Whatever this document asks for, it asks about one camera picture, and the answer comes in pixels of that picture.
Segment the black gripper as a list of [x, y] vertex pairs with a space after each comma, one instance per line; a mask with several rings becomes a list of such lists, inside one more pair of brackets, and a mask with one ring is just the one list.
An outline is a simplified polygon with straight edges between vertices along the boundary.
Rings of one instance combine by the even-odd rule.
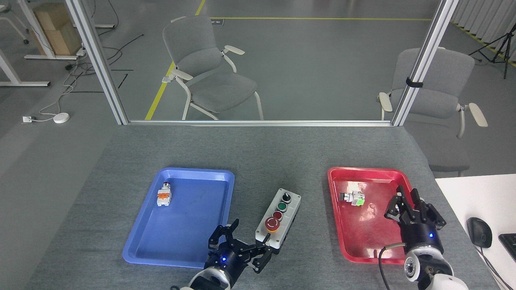
[[254, 245], [242, 246], [233, 237], [238, 225], [238, 218], [232, 224], [219, 225], [208, 239], [209, 252], [203, 270], [208, 289], [231, 289], [247, 265], [259, 274], [271, 259], [273, 251], [266, 244], [270, 233]]
[[426, 203], [418, 193], [418, 189], [410, 192], [414, 209], [408, 204], [405, 191], [401, 185], [391, 198], [384, 217], [401, 224], [401, 239], [405, 243], [404, 252], [419, 247], [432, 247], [444, 253], [437, 230], [446, 226], [447, 222], [431, 203]]

